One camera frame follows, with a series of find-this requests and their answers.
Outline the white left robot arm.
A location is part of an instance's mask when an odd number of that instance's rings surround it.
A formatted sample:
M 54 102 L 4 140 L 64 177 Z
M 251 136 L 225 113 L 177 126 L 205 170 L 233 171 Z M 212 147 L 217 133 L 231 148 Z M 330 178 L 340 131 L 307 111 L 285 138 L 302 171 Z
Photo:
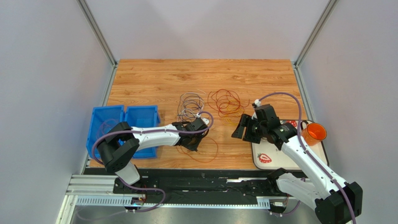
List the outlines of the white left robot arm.
M 120 122 L 96 140 L 93 149 L 98 151 L 98 162 L 102 163 L 108 173 L 116 174 L 125 183 L 132 185 L 141 178 L 136 165 L 131 162 L 135 153 L 159 146 L 181 146 L 196 151 L 211 125 L 212 122 L 201 117 L 191 122 L 173 122 L 150 128 Z

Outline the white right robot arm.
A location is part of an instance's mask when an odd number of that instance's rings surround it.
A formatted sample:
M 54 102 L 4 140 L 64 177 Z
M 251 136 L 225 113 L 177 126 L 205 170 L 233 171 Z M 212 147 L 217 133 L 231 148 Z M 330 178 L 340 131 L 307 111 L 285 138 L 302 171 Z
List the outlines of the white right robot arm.
M 255 107 L 255 116 L 243 114 L 233 138 L 260 144 L 266 139 L 292 159 L 310 179 L 310 183 L 279 168 L 267 175 L 270 192 L 289 194 L 312 210 L 323 224 L 355 222 L 362 213 L 363 189 L 348 183 L 327 166 L 305 142 L 291 123 L 281 123 L 271 105 Z

